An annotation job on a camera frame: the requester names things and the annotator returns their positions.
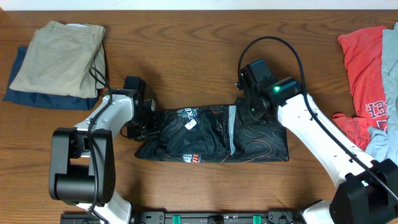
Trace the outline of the black printed cycling jersey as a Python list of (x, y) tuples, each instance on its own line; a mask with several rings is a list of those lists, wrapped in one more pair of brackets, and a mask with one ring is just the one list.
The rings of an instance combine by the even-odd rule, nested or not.
[(262, 120), (245, 126), (235, 105), (181, 108), (160, 114), (160, 133), (138, 159), (186, 163), (289, 160), (286, 129)]

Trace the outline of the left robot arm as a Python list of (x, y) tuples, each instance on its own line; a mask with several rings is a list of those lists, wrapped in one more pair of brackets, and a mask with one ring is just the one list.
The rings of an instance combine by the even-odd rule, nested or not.
[(142, 90), (117, 89), (72, 128), (58, 128), (52, 136), (49, 194), (84, 210), (63, 214), (60, 223), (139, 223), (139, 214), (116, 189), (113, 141), (125, 126), (139, 137), (155, 110), (153, 98)]

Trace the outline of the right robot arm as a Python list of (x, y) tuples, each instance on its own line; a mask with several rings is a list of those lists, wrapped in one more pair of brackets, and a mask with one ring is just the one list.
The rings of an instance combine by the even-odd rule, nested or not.
[(298, 213), (301, 223), (388, 223), (397, 218), (397, 165), (378, 162), (355, 146), (317, 108), (295, 79), (236, 84), (251, 119), (273, 118), (310, 150), (336, 187), (330, 202), (320, 200)]

